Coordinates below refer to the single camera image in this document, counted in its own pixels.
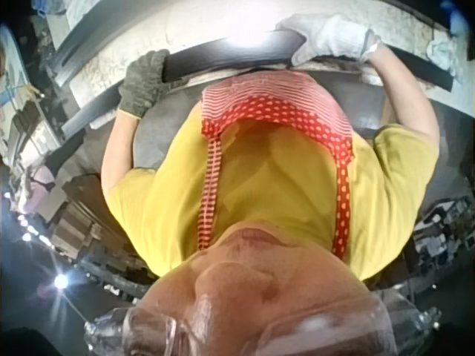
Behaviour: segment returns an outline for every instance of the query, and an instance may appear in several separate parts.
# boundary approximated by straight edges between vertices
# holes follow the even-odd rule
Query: white glove
[[[368,28],[344,19],[342,15],[295,14],[277,24],[278,30],[294,30],[307,41],[292,56],[293,65],[301,65],[317,56],[346,56],[367,59],[380,42]]]

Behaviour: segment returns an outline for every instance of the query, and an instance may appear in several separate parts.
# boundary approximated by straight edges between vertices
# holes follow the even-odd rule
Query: red apron
[[[336,218],[332,252],[342,259],[350,232],[348,164],[353,159],[352,128],[332,96],[310,76],[289,71],[263,71],[207,87],[202,99],[202,134],[208,140],[208,162],[198,217],[198,249],[208,248],[221,157],[220,136],[238,120],[288,125],[328,149],[336,164]]]

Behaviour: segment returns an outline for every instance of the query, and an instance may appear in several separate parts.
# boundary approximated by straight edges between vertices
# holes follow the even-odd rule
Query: woman
[[[400,125],[382,130],[371,147],[305,73],[258,72],[205,89],[160,169],[132,169],[140,118],[170,88],[161,81],[166,52],[133,63],[120,89],[102,187],[137,252],[162,278],[139,308],[101,321],[125,318],[115,340],[130,355],[187,355],[180,347],[203,355],[262,351],[272,346],[275,325],[285,335],[301,330],[281,328],[287,317],[301,326],[303,310],[345,310],[347,328],[289,344],[316,343],[309,351],[357,337],[366,330],[356,317],[361,311],[378,314],[361,281],[409,239],[439,153],[435,114],[409,70],[368,28],[313,15],[292,16],[279,27],[307,38],[294,65],[323,55],[369,60]],[[172,324],[167,337],[160,334]],[[182,334],[186,346],[176,344]],[[262,355],[297,354],[266,350]]]

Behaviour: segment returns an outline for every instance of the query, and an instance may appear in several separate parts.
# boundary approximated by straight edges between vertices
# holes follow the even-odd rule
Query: lips
[[[242,228],[230,234],[221,245],[232,245],[235,243],[248,243],[250,245],[275,245],[289,247],[274,236],[258,228]]]

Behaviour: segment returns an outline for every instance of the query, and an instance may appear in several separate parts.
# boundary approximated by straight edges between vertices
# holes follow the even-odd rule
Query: sleeve
[[[401,223],[410,234],[436,167],[439,148],[422,134],[402,125],[383,128],[373,147],[384,176],[390,208],[402,212]]]
[[[412,234],[439,148],[429,139],[401,125],[383,128],[373,143],[378,173],[371,194],[361,201],[370,207],[364,236],[356,241],[357,275],[367,279],[401,253]]]
[[[109,210],[132,243],[141,236],[145,203],[155,174],[153,169],[132,169],[107,198]]]

